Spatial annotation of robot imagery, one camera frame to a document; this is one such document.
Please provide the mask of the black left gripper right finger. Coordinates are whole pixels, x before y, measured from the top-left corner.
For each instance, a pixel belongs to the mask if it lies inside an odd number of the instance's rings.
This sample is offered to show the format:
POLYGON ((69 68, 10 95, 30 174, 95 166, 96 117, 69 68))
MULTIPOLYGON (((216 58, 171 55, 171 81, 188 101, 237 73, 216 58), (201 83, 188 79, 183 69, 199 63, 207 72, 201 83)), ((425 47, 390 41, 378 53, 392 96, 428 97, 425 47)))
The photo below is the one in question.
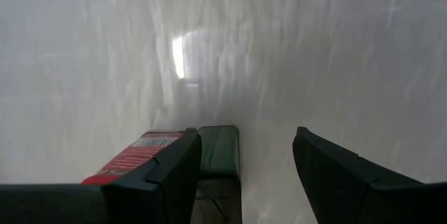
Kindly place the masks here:
POLYGON ((446 183, 424 184, 305 127, 293 157, 318 223, 445 223, 446 183))

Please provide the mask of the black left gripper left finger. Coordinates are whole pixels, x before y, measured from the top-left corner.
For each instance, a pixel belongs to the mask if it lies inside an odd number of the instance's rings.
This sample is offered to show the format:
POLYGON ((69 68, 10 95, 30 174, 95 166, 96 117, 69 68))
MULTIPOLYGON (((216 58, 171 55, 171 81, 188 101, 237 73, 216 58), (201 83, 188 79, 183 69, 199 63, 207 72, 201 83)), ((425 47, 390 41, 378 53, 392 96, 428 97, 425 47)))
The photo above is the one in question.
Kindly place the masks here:
POLYGON ((201 138, 146 132, 79 184, 1 185, 2 223, 189 223, 201 138))

